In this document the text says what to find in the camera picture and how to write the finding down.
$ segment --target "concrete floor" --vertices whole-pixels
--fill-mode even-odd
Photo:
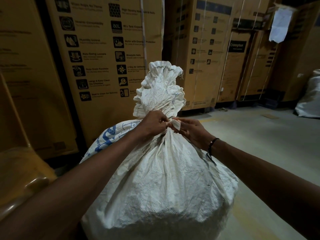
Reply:
[[[247,153],[320,185],[320,120],[299,118],[292,110],[245,107],[191,116],[211,134]],[[261,114],[279,117],[270,119]],[[239,182],[232,215],[218,240],[305,239],[247,186]]]

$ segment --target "yellow plastic wrap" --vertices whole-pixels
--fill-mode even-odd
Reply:
[[[0,221],[55,179],[54,170],[30,147],[0,152]]]

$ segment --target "person's right arm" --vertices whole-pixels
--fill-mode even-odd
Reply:
[[[181,129],[174,129],[176,132],[208,150],[215,137],[198,120],[175,119],[181,121]],[[219,139],[211,147],[211,153],[305,238],[320,239],[319,186]]]

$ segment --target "black thread bracelet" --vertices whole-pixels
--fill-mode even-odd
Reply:
[[[210,142],[209,148],[208,148],[208,152],[207,152],[207,157],[213,162],[214,165],[216,165],[216,163],[212,160],[211,147],[212,147],[212,145],[214,144],[214,142],[215,142],[216,140],[220,140],[220,139],[219,139],[219,138],[214,138],[214,139]]]

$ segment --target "person's left hand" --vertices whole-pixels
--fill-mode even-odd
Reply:
[[[137,125],[136,129],[148,138],[164,132],[168,124],[168,118],[160,110],[156,110],[150,111]]]

